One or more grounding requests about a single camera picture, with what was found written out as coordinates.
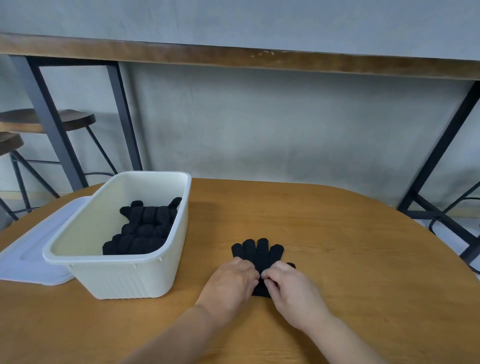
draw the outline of wooden tabletop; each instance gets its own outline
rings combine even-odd
[[[4,248],[74,198],[0,232]],[[230,247],[266,237],[285,247],[331,310],[392,363],[478,363],[480,283],[453,251],[407,216],[342,189],[194,179],[175,283],[156,299],[97,300],[77,281],[0,282],[0,362],[113,363],[192,305]],[[252,297],[202,363],[326,363],[272,301]]]
[[[0,33],[0,53],[87,60],[480,79],[480,61]]]

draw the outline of stool leg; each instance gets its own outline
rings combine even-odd
[[[28,199],[27,190],[25,189],[24,179],[22,178],[22,173],[20,168],[18,168],[18,159],[14,154],[15,151],[10,152],[10,158],[12,160],[13,170],[15,171],[15,176],[17,177],[18,187],[20,188],[20,193],[22,194],[22,199],[25,204],[25,208],[31,208],[30,200]]]
[[[0,207],[2,207],[7,212],[8,216],[10,216],[14,221],[18,221],[17,215],[15,215],[12,210],[10,210],[8,205],[1,198],[0,198]]]
[[[113,163],[111,162],[110,158],[108,158],[107,154],[105,153],[105,150],[103,150],[102,145],[100,144],[100,142],[96,138],[95,134],[93,134],[92,129],[90,129],[90,126],[87,125],[85,128],[87,129],[87,131],[90,134],[90,136],[92,137],[94,143],[96,144],[96,146],[100,150],[100,153],[102,153],[103,158],[105,158],[105,160],[107,161],[110,168],[112,168],[113,173],[118,174],[118,172],[115,169],[115,167],[113,166]]]
[[[16,150],[14,150],[13,152],[11,152],[11,154],[14,156],[14,158],[19,161],[27,171],[30,172],[30,174],[32,176],[35,177],[35,179],[37,181],[40,182],[40,184],[48,191],[50,192],[50,194],[55,197],[55,198],[59,198],[59,194],[55,192],[55,190],[52,188],[52,186],[50,186],[47,181],[45,181],[42,176],[40,176],[38,174],[38,172],[30,165],[30,163],[28,163],[25,158],[23,158],[20,153],[18,153]]]

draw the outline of wooden stool seat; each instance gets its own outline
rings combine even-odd
[[[0,156],[13,152],[22,145],[24,141],[20,134],[0,132]]]
[[[77,130],[92,125],[95,115],[76,110],[59,110],[60,119],[65,131]],[[34,109],[18,109],[0,113],[0,132],[11,133],[43,133]]]

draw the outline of plastic storage box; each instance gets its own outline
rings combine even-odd
[[[92,195],[43,248],[48,263],[64,265],[98,299],[160,297],[173,285],[188,222],[192,178],[183,172],[119,173]],[[122,206],[142,200],[165,206],[182,197],[165,244],[142,255],[102,255],[102,246],[127,219]]]

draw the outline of person's right hand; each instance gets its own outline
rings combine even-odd
[[[332,316],[313,282],[287,263],[275,262],[262,278],[279,313],[305,334]]]

